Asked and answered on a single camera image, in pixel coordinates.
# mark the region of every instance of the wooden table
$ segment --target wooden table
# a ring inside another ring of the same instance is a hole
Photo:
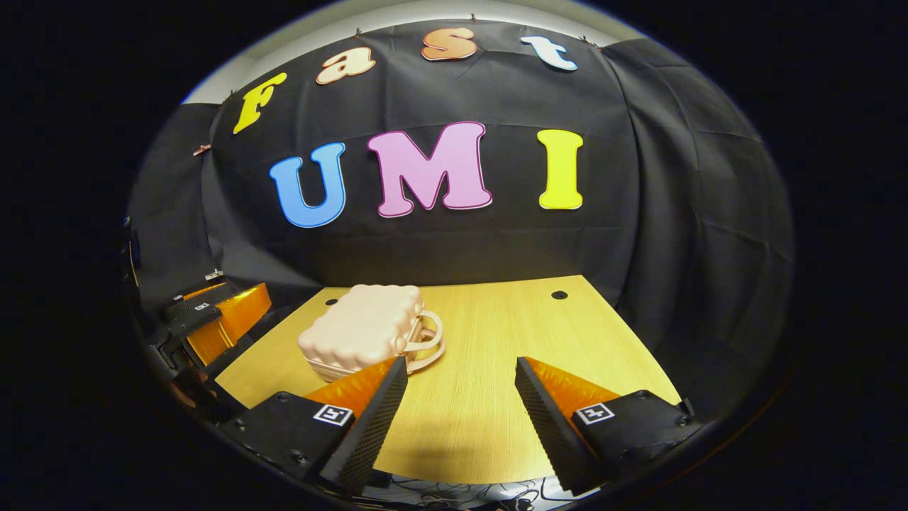
[[[681,399],[656,360],[582,276],[421,288],[444,323],[448,350],[410,376],[375,462],[399,476],[486,484],[554,474],[514,387],[518,356],[531,356],[620,395],[645,388]],[[567,298],[557,300],[555,291]],[[227,367],[217,382],[248,407],[279,391],[325,386],[297,336],[347,288],[303,304]]]

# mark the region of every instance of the orange letter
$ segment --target orange letter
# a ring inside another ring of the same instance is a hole
[[[454,60],[476,53],[476,44],[469,39],[473,32],[466,28],[441,28],[426,34],[422,43],[422,56],[427,60]]]
[[[375,65],[371,56],[372,50],[365,46],[339,53],[321,65],[325,69],[315,77],[315,82],[325,85],[337,82],[344,76],[365,73]]]

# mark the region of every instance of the black mount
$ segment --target black mount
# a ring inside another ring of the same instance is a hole
[[[638,390],[577,410],[571,422],[578,435],[523,357],[515,386],[561,487],[573,495],[628,477],[704,426],[689,401],[672,406]]]

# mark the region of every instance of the pink letter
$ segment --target pink letter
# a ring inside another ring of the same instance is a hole
[[[435,206],[441,180],[448,176],[448,193],[441,203],[449,209],[476,209],[492,203],[492,194],[482,185],[479,166],[479,138],[486,133],[480,123],[454,123],[445,126],[427,158],[402,131],[375,135],[369,149],[379,156],[381,187],[385,201],[379,215],[404,216],[413,203],[403,196],[403,182],[424,209]]]

